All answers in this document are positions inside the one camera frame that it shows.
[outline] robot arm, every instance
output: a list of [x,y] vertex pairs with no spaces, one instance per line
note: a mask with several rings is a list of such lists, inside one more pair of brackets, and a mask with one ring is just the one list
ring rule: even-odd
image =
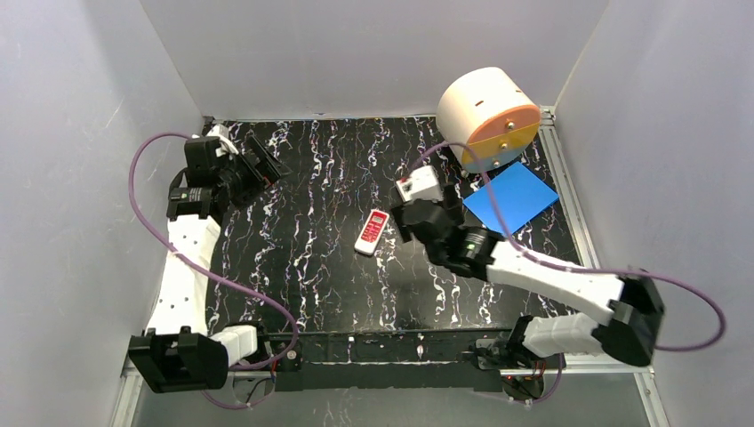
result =
[[463,224],[455,189],[442,189],[431,166],[396,183],[401,203],[392,209],[404,241],[416,238],[429,260],[462,277],[511,285],[563,302],[578,314],[555,318],[523,316],[509,335],[477,349],[487,365],[563,353],[606,353],[633,366],[647,366],[654,353],[664,307],[652,280],[579,274],[580,266],[545,254],[566,271],[526,259],[494,231]]
[[[230,205],[249,206],[286,175],[258,141],[248,142],[251,152],[241,153],[224,126],[187,140],[187,168],[171,184],[168,238],[178,251],[208,270]],[[226,326],[206,336],[206,291],[207,277],[168,251],[152,317],[144,334],[132,336],[128,347],[130,359],[152,391],[218,389],[230,366],[257,352],[260,331],[253,324]]]

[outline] white wall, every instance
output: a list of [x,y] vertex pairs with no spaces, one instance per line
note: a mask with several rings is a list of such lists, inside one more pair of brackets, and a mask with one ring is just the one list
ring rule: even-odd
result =
[[[102,426],[164,265],[133,220],[131,156],[202,118],[138,0],[0,4],[0,418]],[[174,142],[139,199],[163,222]]]
[[277,119],[434,113],[487,66],[552,104],[607,0],[141,2],[204,115]]
[[[673,425],[751,425],[754,3],[612,1],[557,108],[603,262],[664,271],[728,314],[712,349],[657,354]],[[660,342],[699,342],[712,311],[660,285]]]

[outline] marble surface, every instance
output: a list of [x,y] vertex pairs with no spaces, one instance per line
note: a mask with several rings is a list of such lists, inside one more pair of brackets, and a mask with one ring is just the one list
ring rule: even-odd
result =
[[[213,271],[282,302],[302,331],[512,327],[522,314],[571,311],[512,286],[457,278],[429,264],[420,244],[402,244],[392,222],[374,257],[354,252],[370,210],[388,211],[393,181],[425,148],[442,141],[433,118],[225,125],[235,141],[248,133],[265,141],[293,174],[250,208],[226,216]],[[554,188],[537,140],[521,161]],[[462,196],[478,188],[478,182],[461,177],[449,151],[429,162]],[[467,218],[476,221],[471,213]],[[519,230],[516,239],[578,262],[559,202]],[[259,318],[273,331],[286,326],[269,306],[214,283],[208,287],[206,315],[212,332]]]

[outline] blue paper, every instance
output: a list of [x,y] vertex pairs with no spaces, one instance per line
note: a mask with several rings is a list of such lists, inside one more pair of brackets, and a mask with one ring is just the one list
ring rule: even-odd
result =
[[[518,231],[557,200],[557,193],[526,166],[516,162],[492,179],[502,219],[511,233]],[[463,204],[490,230],[502,233],[485,186],[463,199]]]

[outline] blue mat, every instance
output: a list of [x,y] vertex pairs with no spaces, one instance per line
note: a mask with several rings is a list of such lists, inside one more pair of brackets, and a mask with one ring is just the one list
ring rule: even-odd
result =
[[[492,179],[495,199],[500,205],[502,218],[511,233],[515,233],[535,216],[557,201],[557,193],[550,189],[526,166],[516,162]],[[502,233],[502,226],[494,216],[488,189],[484,186],[463,204],[490,230]]]

